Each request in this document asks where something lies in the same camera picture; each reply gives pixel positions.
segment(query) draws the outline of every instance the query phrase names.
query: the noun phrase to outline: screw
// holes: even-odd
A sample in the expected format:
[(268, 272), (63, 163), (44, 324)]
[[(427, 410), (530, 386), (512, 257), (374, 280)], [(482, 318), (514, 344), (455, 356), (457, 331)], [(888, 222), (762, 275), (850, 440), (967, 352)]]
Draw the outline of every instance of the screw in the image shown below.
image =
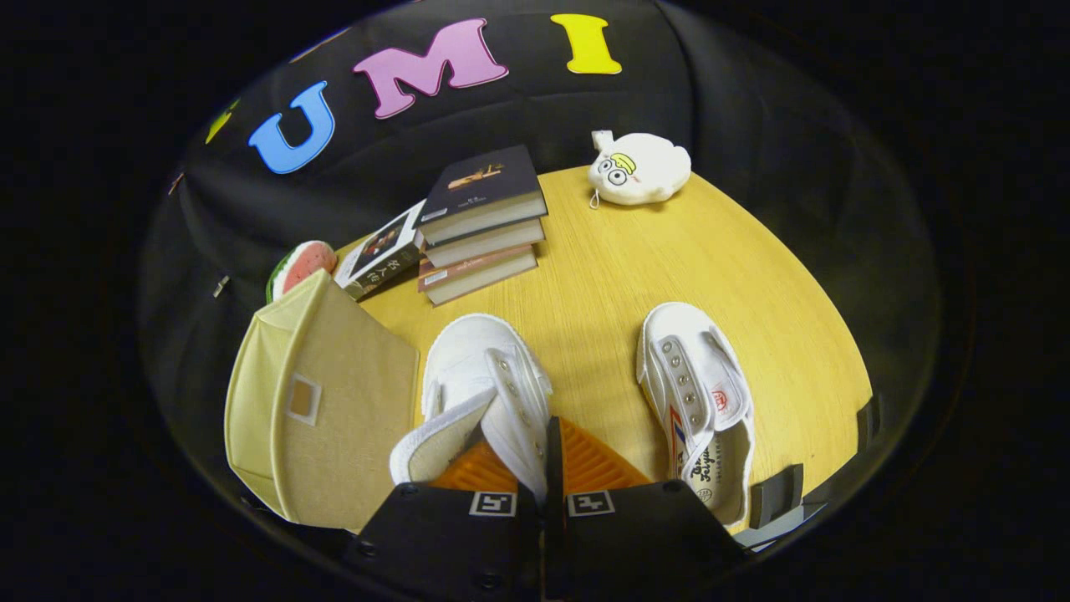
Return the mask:
[(475, 582), (482, 589), (486, 589), (487, 591), (502, 587), (502, 577), (494, 573), (484, 573), (476, 577)]
[(361, 553), (362, 556), (366, 558), (374, 558), (379, 554), (376, 550), (376, 545), (369, 541), (362, 540), (356, 544), (356, 551)]

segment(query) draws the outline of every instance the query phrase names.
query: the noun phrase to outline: blue letter u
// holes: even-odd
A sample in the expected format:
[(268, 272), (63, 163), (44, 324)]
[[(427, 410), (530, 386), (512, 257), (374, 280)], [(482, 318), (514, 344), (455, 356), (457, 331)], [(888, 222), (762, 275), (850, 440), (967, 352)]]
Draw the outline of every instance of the blue letter u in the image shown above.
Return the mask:
[(269, 169), (276, 173), (296, 171), (316, 158), (331, 141), (331, 136), (334, 135), (334, 115), (331, 114), (327, 102), (323, 99), (323, 89), (326, 87), (326, 81), (315, 83), (290, 103), (290, 108), (301, 108), (312, 126), (312, 133), (301, 145), (291, 146), (286, 141), (278, 127), (278, 122), (282, 120), (280, 112), (268, 118), (249, 136), (249, 145), (260, 152), (260, 158)]

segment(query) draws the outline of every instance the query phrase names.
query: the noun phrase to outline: white canvas shoe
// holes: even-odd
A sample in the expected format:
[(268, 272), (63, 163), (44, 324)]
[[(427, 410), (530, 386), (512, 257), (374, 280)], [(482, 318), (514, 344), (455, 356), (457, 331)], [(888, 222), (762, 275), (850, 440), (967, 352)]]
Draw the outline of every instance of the white canvas shoe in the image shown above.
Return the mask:
[(662, 304), (643, 323), (636, 379), (669, 441), (669, 478), (737, 526), (749, 505), (754, 407), (728, 339), (702, 310)]
[(438, 478), (482, 430), (506, 468), (546, 499), (550, 380), (505, 321), (469, 314), (431, 345), (421, 407), (425, 422), (391, 452), (395, 483)]

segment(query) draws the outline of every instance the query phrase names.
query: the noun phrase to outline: pink letter m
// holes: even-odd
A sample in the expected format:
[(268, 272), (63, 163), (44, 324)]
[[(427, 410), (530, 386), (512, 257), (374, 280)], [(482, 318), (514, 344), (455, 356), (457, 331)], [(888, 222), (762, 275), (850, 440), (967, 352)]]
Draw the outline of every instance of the pink letter m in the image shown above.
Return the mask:
[(429, 96), (438, 94), (446, 63), (454, 72), (449, 78), (450, 88), (470, 88), (508, 75), (509, 70), (494, 62), (483, 41), (485, 25), (487, 19), (478, 18), (440, 29), (426, 57), (387, 48), (356, 63), (353, 73), (367, 73), (379, 96), (376, 117), (386, 119), (416, 102), (412, 94), (401, 92), (398, 81), (404, 81)]

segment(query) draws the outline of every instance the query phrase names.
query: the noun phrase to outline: watermelon toy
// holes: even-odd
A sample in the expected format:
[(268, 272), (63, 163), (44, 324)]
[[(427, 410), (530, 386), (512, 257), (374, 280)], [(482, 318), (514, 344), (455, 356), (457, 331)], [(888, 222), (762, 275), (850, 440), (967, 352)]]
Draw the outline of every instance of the watermelon toy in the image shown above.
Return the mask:
[(299, 244), (278, 262), (278, 265), (275, 265), (275, 271), (268, 279), (268, 303), (271, 304), (275, 298), (286, 294), (299, 281), (316, 273), (320, 267), (330, 273), (336, 263), (338, 257), (330, 244), (320, 240)]

